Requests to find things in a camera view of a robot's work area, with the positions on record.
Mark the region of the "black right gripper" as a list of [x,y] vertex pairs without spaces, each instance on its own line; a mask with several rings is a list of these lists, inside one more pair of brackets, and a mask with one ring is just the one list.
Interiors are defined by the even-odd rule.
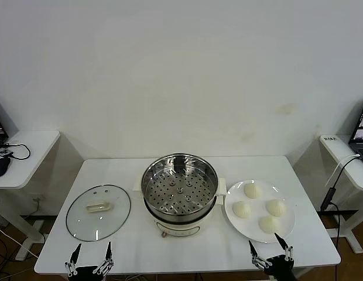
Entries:
[[265,274],[273,276],[278,281],[294,281],[296,277],[293,274],[293,246],[289,246],[277,233],[274,233],[274,235],[284,250],[284,254],[264,260],[258,255],[252,242],[248,241],[252,255],[252,264],[258,269],[264,269]]

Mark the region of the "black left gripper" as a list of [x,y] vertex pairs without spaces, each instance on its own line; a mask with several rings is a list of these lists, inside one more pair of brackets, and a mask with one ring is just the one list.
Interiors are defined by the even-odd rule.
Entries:
[[96,266],[80,266],[76,268],[76,263],[80,253],[81,244],[78,244],[76,249],[71,254],[70,260],[64,263],[67,276],[72,277],[72,281],[102,281],[106,280],[107,273],[114,265],[112,259],[111,242],[108,243],[105,259]]

